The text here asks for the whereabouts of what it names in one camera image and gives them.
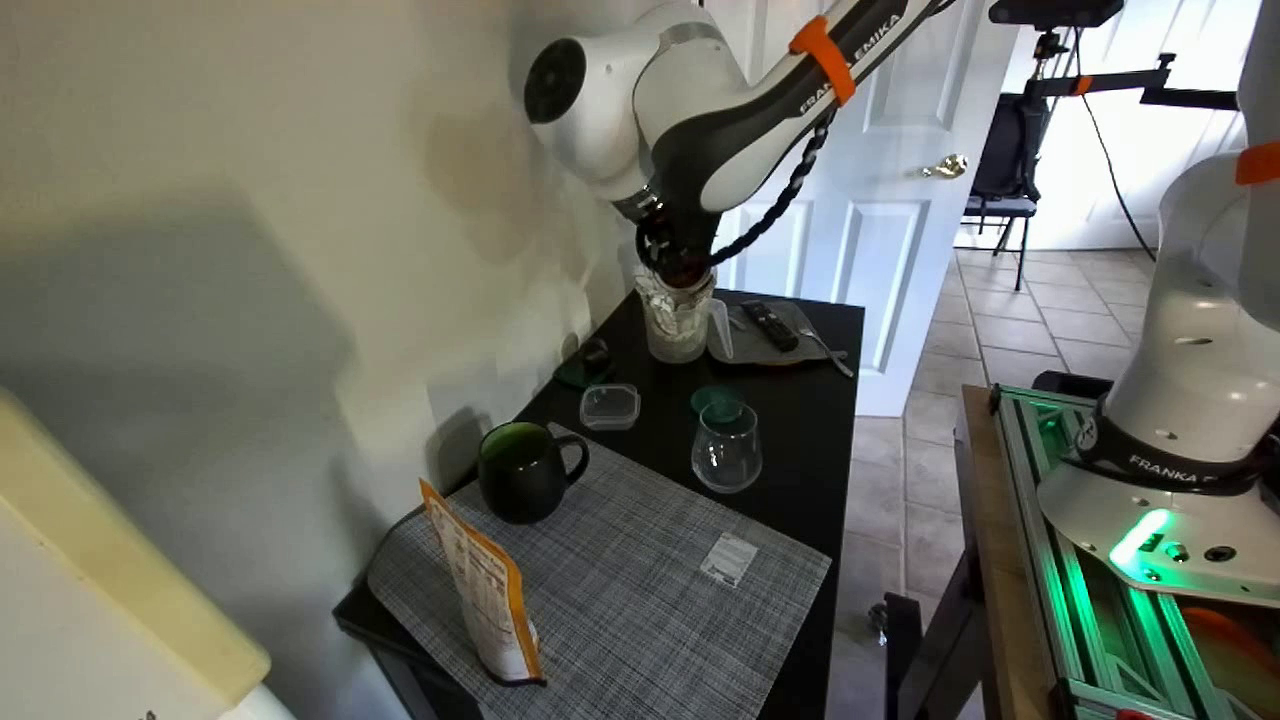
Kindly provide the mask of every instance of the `dark chair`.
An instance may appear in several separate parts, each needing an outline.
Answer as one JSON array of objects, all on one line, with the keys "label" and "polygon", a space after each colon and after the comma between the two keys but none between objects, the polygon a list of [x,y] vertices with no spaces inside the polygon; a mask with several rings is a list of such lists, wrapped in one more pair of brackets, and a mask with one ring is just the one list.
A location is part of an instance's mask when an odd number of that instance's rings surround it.
[{"label": "dark chair", "polygon": [[989,217],[1004,218],[1001,243],[990,256],[1009,249],[1009,233],[1018,218],[1025,241],[1017,250],[1017,292],[1025,287],[1028,235],[1040,205],[1035,158],[1047,128],[1042,95],[1004,92],[989,128],[982,158],[974,167],[962,217],[974,217],[989,228]]}]

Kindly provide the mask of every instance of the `clear glass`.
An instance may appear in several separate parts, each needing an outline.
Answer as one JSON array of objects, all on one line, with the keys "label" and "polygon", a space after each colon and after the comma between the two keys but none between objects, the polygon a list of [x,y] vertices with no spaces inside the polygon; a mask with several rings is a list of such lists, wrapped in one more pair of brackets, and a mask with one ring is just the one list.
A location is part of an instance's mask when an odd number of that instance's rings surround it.
[{"label": "clear glass", "polygon": [[695,420],[693,437],[693,474],[706,484],[712,490],[742,490],[760,479],[765,456],[760,456],[760,416],[742,409],[738,420],[712,425],[706,412]]},{"label": "clear glass", "polygon": [[643,307],[643,345],[660,364],[693,364],[706,347],[712,273],[688,287],[662,282],[655,273],[634,267]]}]

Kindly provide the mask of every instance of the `black mug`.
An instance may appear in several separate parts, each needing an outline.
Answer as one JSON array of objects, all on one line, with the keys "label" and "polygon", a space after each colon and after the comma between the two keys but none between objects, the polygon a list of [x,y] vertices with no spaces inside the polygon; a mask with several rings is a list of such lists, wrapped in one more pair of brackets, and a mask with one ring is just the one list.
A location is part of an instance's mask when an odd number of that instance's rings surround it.
[{"label": "black mug", "polygon": [[[581,449],[572,473],[563,473],[563,445]],[[545,425],[515,420],[481,441],[476,469],[492,514],[508,524],[534,524],[552,514],[563,486],[584,474],[588,445],[581,437],[552,437]]]}]

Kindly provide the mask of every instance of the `black table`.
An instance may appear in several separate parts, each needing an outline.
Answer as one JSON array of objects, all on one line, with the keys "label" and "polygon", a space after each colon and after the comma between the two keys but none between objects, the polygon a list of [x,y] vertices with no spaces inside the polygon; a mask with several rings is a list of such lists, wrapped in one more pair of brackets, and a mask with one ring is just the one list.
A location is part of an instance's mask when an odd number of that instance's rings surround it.
[{"label": "black table", "polygon": [[[857,367],[865,311],[838,304],[799,307],[835,351],[849,351],[849,364]],[[660,474],[705,490],[688,469],[688,445],[695,430],[695,416],[688,409],[693,386],[726,383],[760,412],[765,474],[722,504],[830,557],[830,571],[768,693],[765,717],[821,720],[827,705],[857,378],[843,378],[830,364],[655,364],[643,351],[643,314],[634,297],[628,297],[596,334],[612,347],[617,378],[641,386],[641,425],[607,437],[584,430],[577,420],[581,391],[557,378],[538,386],[520,416],[577,428],[596,445],[607,445],[655,469]],[[471,694],[438,672],[438,663],[394,622],[390,610],[381,607],[365,579],[357,579],[357,586],[338,598],[334,620],[375,650],[412,717],[428,717],[428,706],[436,717],[481,717]]]}]

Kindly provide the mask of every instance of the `green light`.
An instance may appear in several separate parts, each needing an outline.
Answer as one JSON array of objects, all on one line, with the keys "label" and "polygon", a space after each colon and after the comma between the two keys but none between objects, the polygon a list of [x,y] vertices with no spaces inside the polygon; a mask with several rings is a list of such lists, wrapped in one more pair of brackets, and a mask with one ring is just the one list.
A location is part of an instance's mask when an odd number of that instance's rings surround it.
[{"label": "green light", "polygon": [[1117,566],[1132,571],[1134,551],[1165,531],[1173,519],[1166,506],[1150,506],[1144,519],[1134,519],[1123,539],[1108,551]]}]

